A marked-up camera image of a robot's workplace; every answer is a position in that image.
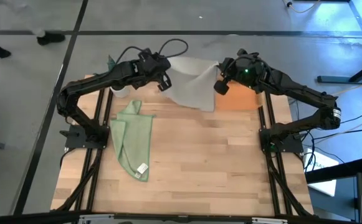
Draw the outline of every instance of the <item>white label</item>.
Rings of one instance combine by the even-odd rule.
[[[143,174],[148,168],[149,168],[148,165],[146,165],[145,163],[142,163],[136,170],[140,174]]]
[[[333,109],[333,116],[341,119],[341,111],[340,111],[340,110]]]

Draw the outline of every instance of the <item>metal table leg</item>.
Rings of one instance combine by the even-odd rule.
[[[352,77],[318,76],[318,83],[362,84],[362,70]]]
[[[362,159],[305,173],[307,183],[323,182],[362,173]]]

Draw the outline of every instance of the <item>towel tag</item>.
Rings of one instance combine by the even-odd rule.
[[[142,163],[136,170],[140,174],[143,174],[148,168],[149,168],[148,165],[146,165],[145,163]]]

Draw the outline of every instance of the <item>cable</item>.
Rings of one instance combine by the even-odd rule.
[[[186,43],[185,40],[175,38],[175,39],[167,40],[167,41],[161,46],[160,50],[158,51],[158,54],[161,54],[161,51],[163,50],[163,48],[164,48],[168,43],[170,43],[170,42],[172,42],[172,41],[180,41],[180,42],[182,42],[182,43],[185,44],[186,48],[185,48],[185,50],[183,50],[182,52],[180,52],[180,53],[178,53],[178,54],[173,54],[173,55],[170,55],[170,56],[165,56],[165,58],[180,56],[180,55],[182,55],[182,54],[184,54],[185,52],[188,51],[188,49],[189,49],[188,43]]]
[[[317,156],[313,153],[313,151],[312,151],[312,152],[305,153],[304,156],[306,156],[306,155],[308,155],[308,154],[311,154],[311,156],[310,156],[310,159],[309,159],[308,162],[307,162],[307,165],[304,167],[304,172],[306,172],[308,166],[310,166],[310,164],[311,164],[311,162],[312,162],[312,158],[313,158],[312,170],[314,170],[315,164],[317,163]]]
[[[359,116],[359,117],[357,117],[357,118],[354,118],[354,119],[349,119],[349,120],[347,120],[347,121],[343,121],[343,122],[341,122],[340,124],[347,123],[347,122],[350,122],[350,121],[354,121],[354,120],[356,120],[356,119],[358,119],[358,118],[361,118],[361,117],[362,117],[362,115]]]
[[[322,152],[324,152],[324,153],[326,153],[326,154],[328,154],[328,155],[331,155],[331,156],[336,157],[340,162],[342,162],[342,163],[345,164],[345,162],[344,162],[342,159],[340,159],[340,157],[338,157],[337,155],[332,154],[332,153],[329,153],[329,152],[326,152],[325,150],[323,150],[323,149],[321,149],[321,148],[319,148],[319,147],[315,147],[315,148],[319,149],[320,151],[322,151]]]
[[[314,167],[315,167],[315,162],[317,162],[317,157],[316,157],[316,155],[314,154],[314,153],[315,153],[315,142],[314,142],[314,140],[313,140],[313,136],[312,136],[312,134],[311,134],[310,131],[307,131],[307,134],[305,135],[305,136],[310,135],[311,138],[312,138],[312,139],[311,139],[311,142],[312,142],[312,155],[310,156],[307,164],[311,164],[312,159],[315,158],[314,166],[312,167],[312,170],[313,170]]]
[[[65,152],[65,153],[62,155],[62,157],[60,158],[60,166],[59,166],[59,168],[62,168],[62,163],[63,163],[64,157],[65,157],[68,153],[72,152],[74,149],[75,149],[75,148],[69,149],[69,150],[67,150],[67,152]]]
[[[355,132],[361,132],[362,131],[362,129],[360,129],[360,130],[354,130],[354,131],[345,131],[345,132],[343,132],[343,133],[336,133],[336,134],[329,134],[329,135],[327,135],[327,136],[323,136],[323,137],[319,137],[319,138],[314,138],[314,140],[317,140],[317,139],[324,139],[324,140],[326,140],[326,139],[329,139],[329,138],[331,138],[331,137],[334,137],[334,136],[337,136],[337,135],[340,135],[340,134],[347,134],[347,133],[355,133]]]
[[[301,139],[301,142],[304,141],[304,139],[310,134],[311,130],[308,130],[307,133],[305,134],[305,136],[303,137],[303,139]]]
[[[286,0],[283,0],[283,2],[286,4],[287,7],[291,8],[293,11],[295,11],[296,13],[304,13],[304,12],[308,12],[309,10],[311,10],[312,8],[314,8],[319,2],[320,0],[317,0],[316,3],[309,7],[308,9],[304,10],[304,11],[298,11],[293,7],[293,3],[292,2],[287,2]]]
[[[293,103],[295,103],[297,100],[293,100],[292,102],[288,103],[289,105],[292,105]]]
[[[342,93],[346,93],[346,92],[348,92],[348,91],[355,90],[355,89],[361,88],[361,87],[362,87],[362,85],[356,86],[356,87],[349,88],[349,89],[346,89],[346,90],[343,90],[343,91],[339,91],[339,92],[334,93],[334,94],[332,94],[332,95],[333,95],[333,96],[337,96],[337,95],[340,95],[340,94],[342,94]]]
[[[348,132],[350,132],[350,131],[352,131],[352,130],[354,130],[354,129],[356,129],[356,128],[360,127],[360,126],[362,126],[362,124],[357,125],[357,126],[355,126],[354,128],[350,128],[349,130],[344,131],[344,132],[342,132],[342,133],[337,133],[337,134],[330,135],[330,136],[328,136],[327,138],[324,138],[323,140],[318,141],[317,143],[321,143],[321,142],[323,142],[323,141],[327,140],[328,138],[333,138],[333,137],[335,137],[335,136],[337,136],[337,135],[340,135],[340,134],[348,133]]]
[[[139,47],[135,47],[135,46],[129,46],[129,47],[127,47],[125,50],[123,50],[123,52],[122,52],[122,53],[120,54],[120,56],[117,58],[115,66],[118,65],[118,63],[120,62],[121,58],[124,56],[125,52],[127,52],[127,51],[130,50],[130,49],[139,50],[140,52],[143,51],[143,50],[140,49]]]
[[[68,120],[67,120],[67,118],[69,118],[69,117],[66,117],[64,120],[66,121],[66,123],[67,124],[69,124],[69,125],[72,125],[72,123],[70,123]]]
[[[300,108],[298,108],[298,100],[295,101],[295,105],[297,106],[297,120],[300,119]]]
[[[294,152],[294,154],[295,154],[295,156],[297,156],[298,159],[301,160],[301,162],[302,162],[302,164],[303,164],[303,166],[304,166],[304,161],[303,161],[303,159],[301,158],[301,156],[300,156],[297,152]]]

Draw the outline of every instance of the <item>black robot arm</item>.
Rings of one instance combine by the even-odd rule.
[[[236,59],[225,58],[220,63],[223,80],[217,81],[214,86],[218,93],[225,95],[229,89],[227,83],[234,80],[256,93],[266,91],[273,95],[286,95],[318,108],[307,118],[287,124],[275,123],[270,129],[262,130],[267,140],[275,144],[277,149],[288,151],[288,147],[284,146],[285,140],[300,131],[313,128],[336,129],[340,126],[341,110],[336,104],[337,97],[294,82],[285,73],[269,67],[258,57],[258,53],[248,54],[240,49],[237,55]]]
[[[106,73],[70,82],[63,87],[57,99],[57,111],[79,124],[71,126],[70,131],[60,132],[67,137],[66,147],[101,148],[106,145],[108,126],[101,126],[97,120],[90,119],[77,106],[82,95],[108,87],[121,90],[124,86],[131,85],[138,89],[149,82],[158,82],[161,91],[171,87],[171,80],[166,74],[171,64],[166,57],[153,54],[150,49],[143,50],[138,56],[138,60],[121,62]]]

